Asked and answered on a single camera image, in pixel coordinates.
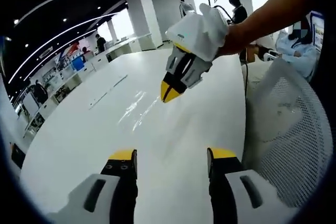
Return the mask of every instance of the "ceiling light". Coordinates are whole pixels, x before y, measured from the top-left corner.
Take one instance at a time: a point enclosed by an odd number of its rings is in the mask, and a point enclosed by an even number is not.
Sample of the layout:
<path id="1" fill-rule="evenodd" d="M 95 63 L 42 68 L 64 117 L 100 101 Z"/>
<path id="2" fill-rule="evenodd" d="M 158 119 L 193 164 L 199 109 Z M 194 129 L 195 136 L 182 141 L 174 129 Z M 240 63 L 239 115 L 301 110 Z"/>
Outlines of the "ceiling light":
<path id="1" fill-rule="evenodd" d="M 79 39 L 80 37 L 82 37 L 82 36 L 84 36 L 84 35 L 86 35 L 86 34 L 89 34 L 89 33 L 91 33 L 91 32 L 93 32 L 93 31 L 96 31 L 96 29 L 94 29 L 94 30 L 91 30 L 91 31 L 89 31 L 89 32 L 87 32 L 87 33 L 85 33 L 85 34 L 82 34 L 81 36 L 79 36 L 79 37 L 77 37 L 77 38 L 75 38 L 75 39 L 73 39 L 73 40 L 71 40 L 71 41 L 69 41 L 68 43 L 71 43 L 71 42 L 73 42 L 73 41 L 75 41 L 75 40 L 77 40 L 77 39 Z M 59 47 L 58 49 L 56 49 L 56 51 L 55 51 L 55 54 L 57 54 L 57 52 L 59 51 L 59 50 L 61 50 L 63 47 L 65 47 L 66 45 L 68 45 L 68 43 L 65 43 L 63 46 L 61 46 L 61 47 Z M 41 61 L 24 79 L 23 79 L 23 81 L 25 81 L 25 80 L 27 80 L 27 78 L 44 62 L 44 61 L 46 61 L 51 55 L 53 55 L 53 54 L 49 54 L 48 56 L 46 56 L 45 58 L 44 58 L 44 60 L 43 61 Z"/>
<path id="2" fill-rule="evenodd" d="M 31 55 L 29 55 L 29 56 L 27 57 L 27 59 L 25 59 L 25 61 L 24 61 L 24 62 L 18 67 L 18 69 L 14 72 L 14 74 L 13 74 L 12 77 L 10 78 L 8 84 L 10 84 L 10 83 L 12 82 L 12 80 L 14 79 L 14 77 L 17 75 L 17 73 L 18 73 L 18 72 L 20 71 L 20 69 L 23 67 L 23 65 L 26 64 L 27 61 L 28 61 L 34 54 L 36 54 L 38 51 L 40 51 L 41 48 L 43 48 L 45 45 L 47 45 L 47 44 L 49 44 L 50 42 L 52 42 L 54 39 L 58 38 L 59 36 L 65 34 L 65 33 L 68 32 L 68 31 L 70 31 L 70 30 L 72 30 L 72 29 L 74 29 L 74 28 L 76 28 L 76 27 L 79 27 L 79 26 L 81 26 L 81 25 L 84 25 L 84 24 L 86 24 L 86 23 L 88 23 L 88 22 L 91 22 L 91 21 L 96 20 L 96 19 L 99 19 L 99 18 L 104 18 L 104 17 L 108 17 L 108 16 L 113 16 L 113 15 L 115 15 L 115 14 L 117 14 L 117 13 L 105 14 L 105 15 L 102 15 L 102 16 L 99 16 L 99 17 L 96 17 L 96 18 L 89 19 L 89 20 L 84 21 L 84 22 L 82 22 L 82 23 L 80 23 L 80 24 L 77 24 L 77 25 L 75 25 L 75 26 L 73 26 L 73 27 L 70 27 L 69 29 L 67 29 L 67 30 L 61 32 L 60 34 L 56 35 L 54 38 L 48 40 L 48 41 L 45 42 L 42 46 L 40 46 L 39 48 L 37 48 Z"/>

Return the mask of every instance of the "ceiling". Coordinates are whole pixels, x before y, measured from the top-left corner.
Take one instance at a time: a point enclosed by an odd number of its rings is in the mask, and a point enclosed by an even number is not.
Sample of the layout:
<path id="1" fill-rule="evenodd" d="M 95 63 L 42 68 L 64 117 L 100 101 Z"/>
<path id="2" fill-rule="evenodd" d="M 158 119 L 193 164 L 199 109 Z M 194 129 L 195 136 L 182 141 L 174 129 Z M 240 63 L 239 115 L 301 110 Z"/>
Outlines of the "ceiling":
<path id="1" fill-rule="evenodd" d="M 36 49 L 62 31 L 105 14 L 113 5 L 122 0 L 54 0 L 38 8 L 14 26 L 15 19 L 21 19 L 44 1 L 47 0 L 2 0 L 2 6 L 6 7 L 6 11 L 4 14 L 2 13 L 4 17 L 0 20 L 0 27 L 3 29 L 1 33 L 12 39 L 12 41 L 6 43 L 4 54 L 5 85 L 7 92 L 11 95 L 15 95 L 16 91 L 27 85 L 23 82 L 23 78 L 36 67 L 36 58 L 43 51 L 50 46 L 53 46 L 55 50 L 60 45 L 84 34 L 92 25 L 92 22 L 63 34 L 41 48 L 8 84 L 14 72 Z M 121 4 L 111 12 L 117 12 L 125 7 L 125 4 Z"/>

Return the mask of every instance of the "hand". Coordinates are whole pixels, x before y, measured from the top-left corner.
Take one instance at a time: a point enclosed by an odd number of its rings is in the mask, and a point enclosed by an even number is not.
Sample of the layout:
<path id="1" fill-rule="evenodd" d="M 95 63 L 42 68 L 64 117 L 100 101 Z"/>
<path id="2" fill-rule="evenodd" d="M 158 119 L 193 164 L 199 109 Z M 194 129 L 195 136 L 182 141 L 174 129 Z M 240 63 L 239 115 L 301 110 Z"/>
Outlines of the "hand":
<path id="1" fill-rule="evenodd" d="M 301 57 L 301 53 L 299 51 L 295 51 L 294 56 L 295 57 Z"/>
<path id="2" fill-rule="evenodd" d="M 239 25 L 230 25 L 224 46 L 219 48 L 217 55 L 233 55 L 241 52 L 247 45 L 244 31 L 240 29 Z"/>

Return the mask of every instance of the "white mesh chair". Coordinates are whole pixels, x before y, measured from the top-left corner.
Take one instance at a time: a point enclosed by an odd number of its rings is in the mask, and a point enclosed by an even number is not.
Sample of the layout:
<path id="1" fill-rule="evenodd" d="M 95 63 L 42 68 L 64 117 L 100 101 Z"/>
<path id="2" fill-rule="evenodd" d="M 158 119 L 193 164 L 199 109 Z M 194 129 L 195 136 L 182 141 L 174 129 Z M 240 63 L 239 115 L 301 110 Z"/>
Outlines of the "white mesh chair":
<path id="1" fill-rule="evenodd" d="M 247 104 L 243 162 L 274 185 L 287 206 L 302 206 L 324 176 L 333 150 L 318 97 L 292 66 L 276 59 Z"/>

